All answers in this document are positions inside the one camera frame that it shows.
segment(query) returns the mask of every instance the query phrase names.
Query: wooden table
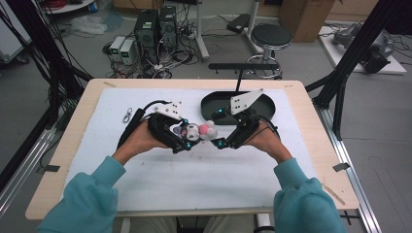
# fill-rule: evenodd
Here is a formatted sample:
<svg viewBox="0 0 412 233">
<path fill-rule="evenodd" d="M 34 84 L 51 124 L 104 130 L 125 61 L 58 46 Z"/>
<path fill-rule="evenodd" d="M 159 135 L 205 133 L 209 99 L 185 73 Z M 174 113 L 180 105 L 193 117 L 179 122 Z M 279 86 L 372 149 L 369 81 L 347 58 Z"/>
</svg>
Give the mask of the wooden table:
<svg viewBox="0 0 412 233">
<path fill-rule="evenodd" d="M 51 164 L 60 166 L 60 169 L 57 173 L 45 173 L 27 208 L 26 217 L 42 219 L 58 203 L 70 164 L 104 88 L 213 88 L 219 90 L 235 86 L 235 80 L 98 79 L 90 81 L 51 160 Z M 241 88 L 261 87 L 285 91 L 318 179 L 324 185 L 325 191 L 332 197 L 338 210 L 357 209 L 359 201 L 346 173 L 344 171 L 335 172 L 332 169 L 339 163 L 339 159 L 303 84 L 298 81 L 243 81 L 241 84 Z M 213 213 L 203 212 L 201 214 L 212 215 Z"/>
</svg>

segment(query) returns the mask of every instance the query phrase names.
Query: black tray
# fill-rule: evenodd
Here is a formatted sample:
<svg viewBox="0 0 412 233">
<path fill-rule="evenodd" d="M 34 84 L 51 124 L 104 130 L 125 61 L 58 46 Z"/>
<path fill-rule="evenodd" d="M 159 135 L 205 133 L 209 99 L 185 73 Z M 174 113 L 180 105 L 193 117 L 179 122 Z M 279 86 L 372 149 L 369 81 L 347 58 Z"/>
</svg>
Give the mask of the black tray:
<svg viewBox="0 0 412 233">
<path fill-rule="evenodd" d="M 249 91 L 215 91 L 206 95 L 200 104 L 201 114 L 206 120 L 212 120 L 217 125 L 236 125 L 236 119 L 231 115 L 221 119 L 212 119 L 212 114 L 216 113 L 218 109 L 223 109 L 230 106 L 230 98 L 236 95 L 244 94 Z M 273 118 L 276 112 L 275 103 L 273 100 L 262 94 L 250 107 L 252 116 L 264 116 L 268 119 Z"/>
</svg>

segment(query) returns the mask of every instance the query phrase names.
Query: floor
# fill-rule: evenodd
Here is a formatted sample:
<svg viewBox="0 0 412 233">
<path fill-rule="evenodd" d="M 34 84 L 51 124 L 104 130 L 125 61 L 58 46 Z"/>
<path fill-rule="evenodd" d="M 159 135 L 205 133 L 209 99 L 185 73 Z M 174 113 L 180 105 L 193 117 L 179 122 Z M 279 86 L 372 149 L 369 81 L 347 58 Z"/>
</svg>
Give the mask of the floor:
<svg viewBox="0 0 412 233">
<path fill-rule="evenodd" d="M 61 27 L 67 27 L 71 18 L 89 15 L 86 10 L 64 14 L 57 18 Z M 95 16 L 113 17 L 109 10 Z M 114 40 L 116 35 L 131 32 L 131 19 L 111 21 L 112 25 L 103 35 L 66 33 L 64 42 L 80 64 L 96 78 L 104 78 L 110 72 L 110 63 L 102 48 Z M 219 17 L 204 20 L 204 28 L 224 29 L 225 23 Z M 273 22 L 276 18 L 260 17 L 257 22 Z M 403 38 L 412 46 L 412 40 Z M 236 79 L 233 72 L 216 74 L 207 68 L 212 62 L 244 62 L 252 50 L 243 36 L 214 38 L 205 37 L 210 53 L 206 62 L 184 65 L 172 70 L 172 79 Z M 292 44 L 286 50 L 276 53 L 284 71 L 284 80 L 299 80 L 312 83 L 328 75 L 333 67 L 319 41 Z M 394 53 L 397 61 L 412 63 L 411 58 Z M 342 137 L 351 156 L 362 187 L 377 217 L 382 232 L 410 232 L 412 229 L 412 67 L 399 75 L 366 75 L 353 73 L 347 83 L 342 119 Z M 309 93 L 315 97 L 319 90 Z M 48 85 L 41 78 L 33 62 L 19 64 L 12 62 L 0 68 L 0 170 L 15 154 L 25 137 L 40 119 L 48 106 Z M 45 161 L 50 159 L 50 151 Z M 33 172 L 8 211 L 0 219 L 0 232 L 36 232 L 39 221 L 24 217 L 41 174 Z M 202 218 L 199 225 L 207 219 Z M 115 232 L 120 229 L 121 219 L 115 221 Z M 194 218 L 187 220 L 193 227 Z M 357 219 L 345 223 L 348 232 L 364 232 Z"/>
</svg>

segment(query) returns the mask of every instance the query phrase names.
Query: teal sweatshirt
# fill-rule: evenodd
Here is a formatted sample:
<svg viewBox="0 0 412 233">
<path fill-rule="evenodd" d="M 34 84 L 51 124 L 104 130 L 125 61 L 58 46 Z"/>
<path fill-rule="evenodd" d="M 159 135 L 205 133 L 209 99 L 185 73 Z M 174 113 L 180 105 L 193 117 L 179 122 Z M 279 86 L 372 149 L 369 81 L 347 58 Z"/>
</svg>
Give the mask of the teal sweatshirt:
<svg viewBox="0 0 412 233">
<path fill-rule="evenodd" d="M 282 187 L 273 205 L 276 233 L 346 232 L 320 182 L 306 178 L 295 158 L 279 164 L 274 171 Z M 40 223 L 38 232 L 112 232 L 118 205 L 113 185 L 124 173 L 124 168 L 107 156 L 90 176 L 76 175 L 64 189 L 63 199 Z"/>
</svg>

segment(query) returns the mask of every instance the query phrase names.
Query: stool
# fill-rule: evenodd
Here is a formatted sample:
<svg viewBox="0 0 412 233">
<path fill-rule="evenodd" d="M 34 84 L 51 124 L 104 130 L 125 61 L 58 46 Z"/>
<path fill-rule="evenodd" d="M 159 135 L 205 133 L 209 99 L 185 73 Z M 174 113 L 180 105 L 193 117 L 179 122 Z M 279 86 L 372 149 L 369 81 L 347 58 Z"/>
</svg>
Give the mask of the stool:
<svg viewBox="0 0 412 233">
<path fill-rule="evenodd" d="M 281 26 L 273 24 L 259 24 L 254 27 L 251 34 L 252 42 L 263 49 L 263 55 L 254 55 L 250 57 L 247 62 L 252 63 L 263 63 L 263 64 L 278 64 L 279 62 L 275 59 L 275 50 L 283 50 L 287 48 L 292 42 L 291 32 Z M 282 70 L 279 68 L 275 71 L 271 71 L 272 74 L 266 74 L 266 71 L 250 71 L 261 78 L 264 79 L 282 79 Z"/>
</svg>

